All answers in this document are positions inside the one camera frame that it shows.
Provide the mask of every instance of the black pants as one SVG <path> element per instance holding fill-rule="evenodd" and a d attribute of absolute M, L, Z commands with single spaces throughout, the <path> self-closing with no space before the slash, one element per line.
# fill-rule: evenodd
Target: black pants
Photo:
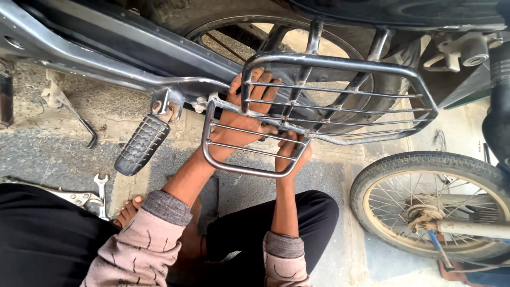
<path fill-rule="evenodd" d="M 338 220 L 338 205 L 310 190 L 296 195 L 299 235 L 307 272 L 324 252 Z M 271 228 L 275 201 L 226 215 L 207 228 L 210 261 L 241 251 L 216 278 L 253 278 L 262 285 L 262 239 Z M 78 286 L 97 250 L 119 227 L 42 189 L 0 184 L 0 282 L 2 287 Z"/>

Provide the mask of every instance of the bicycle wheel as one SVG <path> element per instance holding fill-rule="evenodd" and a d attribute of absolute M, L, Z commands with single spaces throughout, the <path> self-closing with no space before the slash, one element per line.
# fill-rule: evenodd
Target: bicycle wheel
<path fill-rule="evenodd" d="M 426 212 L 440 220 L 506 225 L 510 199 L 502 172 L 463 155 L 424 151 L 378 160 L 355 179 L 350 204 L 370 233 L 400 250 L 440 258 L 426 230 L 406 226 Z M 479 236 L 444 233 L 446 252 L 466 260 L 496 257 L 510 251 Z"/>

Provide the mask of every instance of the rear shock absorber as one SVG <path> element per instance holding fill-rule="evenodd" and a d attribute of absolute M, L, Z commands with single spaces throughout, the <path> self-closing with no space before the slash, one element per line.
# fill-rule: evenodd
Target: rear shock absorber
<path fill-rule="evenodd" d="M 499 166 L 510 172 L 510 42 L 489 50 L 491 107 L 482 132 Z"/>

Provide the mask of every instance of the wrench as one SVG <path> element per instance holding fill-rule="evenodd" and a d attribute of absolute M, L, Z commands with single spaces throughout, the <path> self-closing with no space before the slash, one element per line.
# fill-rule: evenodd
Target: wrench
<path fill-rule="evenodd" d="M 99 206 L 104 206 L 104 203 L 103 201 L 97 197 L 95 194 L 93 193 L 87 193 L 87 192 L 65 192 L 65 191 L 62 191 L 61 189 L 53 189 L 53 188 L 49 188 L 49 187 L 46 187 L 46 186 L 42 186 L 42 185 L 39 185 L 39 184 L 33 184 L 33 183 L 29 183 L 29 182 L 26 182 L 26 181 L 22 181 L 22 180 L 19 180 L 17 178 L 14 178 L 14 177 L 10 177 L 10 176 L 4 176 L 2 177 L 2 181 L 1 182 L 4 182 L 4 183 L 17 183 L 17 184 L 25 184 L 25 185 L 30 185 L 30 186 L 34 186 L 34 187 L 38 187 L 40 189 L 43 189 L 47 192 L 50 192 L 62 199 L 65 199 L 67 201 L 69 201 L 70 203 L 72 204 L 75 204 L 79 207 L 83 207 L 83 205 L 85 205 L 85 203 L 87 202 L 93 202 L 93 203 L 96 203 L 98 204 Z"/>
<path fill-rule="evenodd" d="M 103 206 L 99 207 L 99 218 L 109 221 L 110 219 L 106 217 L 106 201 L 105 201 L 105 184 L 108 182 L 109 177 L 105 175 L 105 178 L 99 179 L 99 174 L 96 174 L 94 177 L 94 182 L 99 186 L 99 198 L 105 203 Z"/>

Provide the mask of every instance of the person's right hand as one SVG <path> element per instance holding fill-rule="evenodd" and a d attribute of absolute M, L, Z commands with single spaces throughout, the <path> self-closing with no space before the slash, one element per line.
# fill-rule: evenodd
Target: person's right hand
<path fill-rule="evenodd" d="M 293 140 L 298 140 L 298 139 L 303 140 L 303 136 L 298 135 L 294 131 L 286 132 L 283 135 L 283 137 L 288 138 L 288 139 L 293 139 Z M 298 143 L 294 143 L 291 141 L 280 140 L 280 142 L 278 143 L 280 150 L 278 151 L 277 154 L 287 156 L 287 157 L 292 157 L 295 154 L 295 151 L 296 151 L 296 148 L 298 147 L 298 145 L 299 145 Z M 296 163 L 296 166 L 294 167 L 292 172 L 285 178 L 292 179 L 292 180 L 295 179 L 299 170 L 303 167 L 303 165 L 305 165 L 308 162 L 308 160 L 310 159 L 311 156 L 312 156 L 312 144 L 309 143 L 307 148 L 304 150 L 303 154 L 299 158 L 298 162 Z M 288 159 L 277 157 L 274 160 L 274 170 L 276 172 L 281 172 L 290 164 L 290 162 L 291 161 Z"/>

